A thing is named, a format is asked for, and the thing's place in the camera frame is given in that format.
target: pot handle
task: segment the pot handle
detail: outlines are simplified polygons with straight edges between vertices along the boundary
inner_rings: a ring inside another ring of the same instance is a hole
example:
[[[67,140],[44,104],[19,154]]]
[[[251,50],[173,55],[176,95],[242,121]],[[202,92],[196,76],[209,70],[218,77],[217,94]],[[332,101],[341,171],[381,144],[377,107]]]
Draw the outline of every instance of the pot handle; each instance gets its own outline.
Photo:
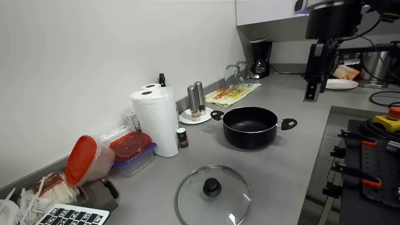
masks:
[[[219,110],[213,110],[213,111],[211,111],[211,117],[213,119],[213,120],[221,120],[221,117],[222,117],[222,115],[223,115],[223,111],[219,111]]]
[[[296,127],[296,125],[297,125],[297,120],[288,117],[288,119],[283,119],[281,121],[279,129],[281,130],[291,130],[291,129]]]

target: gray countertop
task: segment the gray countertop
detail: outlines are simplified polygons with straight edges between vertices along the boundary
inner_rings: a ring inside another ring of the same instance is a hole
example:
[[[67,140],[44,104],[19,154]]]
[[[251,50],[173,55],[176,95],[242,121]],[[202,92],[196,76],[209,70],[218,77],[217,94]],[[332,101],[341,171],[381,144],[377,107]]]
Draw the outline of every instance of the gray countertop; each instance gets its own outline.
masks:
[[[279,120],[296,119],[298,125],[294,129],[278,130],[269,146],[246,152],[226,142],[221,121],[184,126],[189,146],[181,149],[178,155],[156,157],[131,177],[111,176],[119,191],[119,205],[111,214],[108,224],[179,224],[173,209],[177,186],[192,170],[219,164],[234,169],[249,186],[252,205],[243,225],[294,225],[331,106],[386,110],[368,102],[369,94],[376,89],[326,91],[317,102],[303,102],[306,82],[299,76],[271,75],[262,79],[261,84],[232,107],[266,107]]]

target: robotic arm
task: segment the robotic arm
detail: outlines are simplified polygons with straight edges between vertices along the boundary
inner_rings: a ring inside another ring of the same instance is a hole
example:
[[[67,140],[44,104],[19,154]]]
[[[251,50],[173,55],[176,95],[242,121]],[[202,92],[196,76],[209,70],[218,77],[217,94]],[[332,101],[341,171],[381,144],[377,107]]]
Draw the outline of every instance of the robotic arm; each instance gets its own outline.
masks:
[[[311,45],[304,80],[306,101],[316,101],[318,92],[324,91],[327,77],[337,64],[337,50],[346,36],[352,36],[361,22],[361,9],[381,15],[381,21],[392,22],[400,17],[400,0],[336,0],[323,1],[308,7],[306,39],[317,39]]]

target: white cabinet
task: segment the white cabinet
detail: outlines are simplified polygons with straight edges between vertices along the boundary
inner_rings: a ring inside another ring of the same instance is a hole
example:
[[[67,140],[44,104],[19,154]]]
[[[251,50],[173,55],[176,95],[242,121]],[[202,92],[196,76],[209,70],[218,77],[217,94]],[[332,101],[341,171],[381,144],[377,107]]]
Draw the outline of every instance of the white cabinet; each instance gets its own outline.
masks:
[[[296,0],[236,0],[236,25],[294,17]]]

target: black pot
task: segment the black pot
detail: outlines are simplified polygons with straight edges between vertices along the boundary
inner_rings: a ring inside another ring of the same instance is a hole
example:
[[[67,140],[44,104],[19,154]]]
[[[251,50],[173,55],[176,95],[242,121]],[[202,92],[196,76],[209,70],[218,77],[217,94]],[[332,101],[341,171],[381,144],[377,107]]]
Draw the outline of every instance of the black pot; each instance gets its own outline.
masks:
[[[227,111],[211,111],[211,117],[223,120],[226,140],[239,149],[261,149],[271,144],[276,136],[277,116],[262,107],[238,107]],[[294,119],[283,119],[281,130],[297,125]]]

